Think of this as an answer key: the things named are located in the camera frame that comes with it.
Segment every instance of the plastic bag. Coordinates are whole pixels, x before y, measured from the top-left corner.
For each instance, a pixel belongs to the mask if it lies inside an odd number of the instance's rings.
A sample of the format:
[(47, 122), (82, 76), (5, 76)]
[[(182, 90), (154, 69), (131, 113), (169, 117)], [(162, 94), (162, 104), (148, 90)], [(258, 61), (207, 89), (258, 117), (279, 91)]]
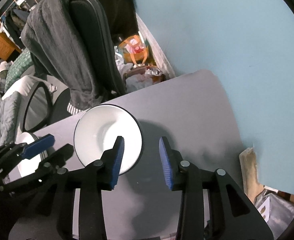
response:
[(277, 239), (294, 219), (294, 204), (265, 189), (255, 201), (255, 207)]
[(131, 93), (142, 88), (150, 87), (152, 85), (152, 78), (145, 77), (145, 75), (141, 74), (136, 74), (126, 79), (127, 93)]
[(133, 35), (125, 39), (119, 45), (119, 51), (123, 53), (124, 61), (137, 65), (138, 60), (144, 64), (149, 56), (149, 48), (140, 36)]
[(115, 47), (114, 50), (114, 59), (116, 60), (117, 69), (121, 75), (121, 78), (123, 79), (124, 74), (128, 73), (132, 69), (133, 64), (125, 64), (122, 55), (117, 52), (117, 47)]

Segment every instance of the green patterned pillow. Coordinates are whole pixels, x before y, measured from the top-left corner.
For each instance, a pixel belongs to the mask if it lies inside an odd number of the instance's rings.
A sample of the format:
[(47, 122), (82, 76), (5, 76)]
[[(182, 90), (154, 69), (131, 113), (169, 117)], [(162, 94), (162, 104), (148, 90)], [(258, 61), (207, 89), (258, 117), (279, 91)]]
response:
[(29, 49), (24, 49), (8, 70), (5, 92), (7, 92), (14, 82), (19, 80), (20, 76), (33, 64)]

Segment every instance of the bed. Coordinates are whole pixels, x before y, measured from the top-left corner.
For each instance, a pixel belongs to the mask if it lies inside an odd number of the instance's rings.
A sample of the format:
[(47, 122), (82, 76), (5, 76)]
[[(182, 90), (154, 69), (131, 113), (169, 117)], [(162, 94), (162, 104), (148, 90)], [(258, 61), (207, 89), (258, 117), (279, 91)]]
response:
[(27, 75), (0, 95), (0, 146), (45, 125), (54, 91), (49, 82)]

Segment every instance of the hanging clothes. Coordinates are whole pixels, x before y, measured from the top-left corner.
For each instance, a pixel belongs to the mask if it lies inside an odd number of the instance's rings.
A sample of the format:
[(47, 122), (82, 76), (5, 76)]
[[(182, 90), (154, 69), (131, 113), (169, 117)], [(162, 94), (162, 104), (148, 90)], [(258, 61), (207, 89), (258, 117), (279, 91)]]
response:
[(67, 111), (77, 114), (108, 99), (84, 42), (69, 15), (70, 0), (42, 0), (31, 11), (21, 39), (47, 71), (70, 88)]
[(13, 38), (10, 36), (8, 30), (5, 28), (5, 25), (4, 25), (3, 22), (2, 22), (1, 25), (0, 25), (0, 33), (5, 33), (5, 34), (7, 35), (7, 37), (8, 37), (13, 43), (15, 43), (15, 42), (13, 41)]
[(24, 23), (27, 22), (27, 18), (29, 16), (29, 12), (25, 12), (23, 10), (20, 9), (14, 9), (13, 12), (17, 15), (17, 17), (19, 17)]
[(24, 49), (25, 46), (23, 45), (21, 39), (20, 39), (20, 35), (21, 35), (21, 31), (19, 30), (19, 28), (14, 24), (13, 20), (10, 17), (11, 12), (9, 11), (5, 22), (4, 22), (4, 26), (5, 28), (8, 30), (8, 33), (10, 34), (10, 36), (12, 37), (14, 43), (20, 48), (20, 49)]
[(22, 32), (23, 28), (25, 27), (25, 22), (21, 20), (15, 13), (12, 11), (10, 17), (13, 23), (19, 28), (20, 32)]
[(2, 16), (0, 17), (0, 22), (3, 23), (3, 22), (5, 21), (5, 18), (6, 18), (5, 15), (2, 15)]

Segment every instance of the gray table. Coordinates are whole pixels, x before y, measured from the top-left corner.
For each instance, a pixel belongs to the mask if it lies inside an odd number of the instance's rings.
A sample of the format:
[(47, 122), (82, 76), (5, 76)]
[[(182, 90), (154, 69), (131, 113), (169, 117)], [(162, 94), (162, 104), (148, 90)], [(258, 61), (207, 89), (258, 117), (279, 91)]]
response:
[[(171, 192), (165, 185), (158, 150), (161, 136), (167, 136), (184, 159), (210, 171), (223, 168), (242, 185), (238, 155), (243, 145), (238, 127), (226, 93), (210, 71), (180, 76), (108, 103), (137, 118), (145, 143), (139, 163), (119, 177), (113, 191), (102, 193), (108, 239), (142, 239), (176, 232), (181, 192)], [(81, 116), (71, 116), (36, 135), (53, 134), (55, 149), (73, 144)], [(65, 167), (71, 171), (83, 166), (74, 154)]]

